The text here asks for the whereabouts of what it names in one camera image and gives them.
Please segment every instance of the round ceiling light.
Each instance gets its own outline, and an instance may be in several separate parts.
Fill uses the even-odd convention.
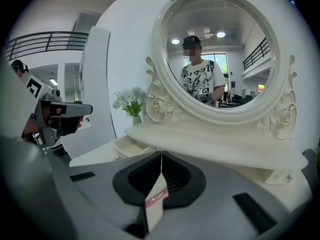
[[[216,34],[216,36],[217,36],[218,38],[223,38],[223,37],[225,37],[225,35],[226,35],[225,32],[219,32],[218,34]]]
[[[171,41],[174,45],[177,45],[180,43],[179,39],[172,39]]]

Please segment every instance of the window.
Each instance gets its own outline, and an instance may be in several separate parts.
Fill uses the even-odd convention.
[[[265,89],[265,84],[259,83],[258,85],[258,92],[261,93]]]
[[[212,54],[203,54],[202,59],[216,62],[221,68],[224,74],[228,74],[228,63],[227,63],[227,54],[225,53],[212,53]],[[183,57],[183,64],[187,66],[190,63],[189,57]],[[225,78],[225,87],[224,91],[227,92],[229,90],[229,79]]]

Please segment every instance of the oval mirror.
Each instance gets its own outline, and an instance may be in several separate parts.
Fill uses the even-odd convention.
[[[272,77],[271,44],[256,20],[224,0],[187,0],[171,13],[165,54],[176,80],[220,109],[250,103]]]

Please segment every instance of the mirror frame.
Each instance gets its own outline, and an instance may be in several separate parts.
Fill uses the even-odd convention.
[[[257,122],[266,116],[279,102],[290,73],[290,60],[280,38],[273,31],[272,24],[263,13],[247,0],[223,0],[232,3],[249,13],[260,25],[270,45],[271,67],[267,88],[259,97],[235,108],[220,109],[194,99],[178,83],[172,73],[165,51],[167,44],[167,24],[174,13],[187,0],[171,0],[160,11],[152,30],[152,60],[157,76],[167,93],[185,112],[194,117],[217,125],[242,125]]]

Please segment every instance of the vase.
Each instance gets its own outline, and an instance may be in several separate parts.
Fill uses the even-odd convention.
[[[134,116],[132,118],[132,123],[133,123],[134,126],[137,125],[137,124],[140,124],[141,122],[142,122],[142,120],[141,120],[140,115]]]

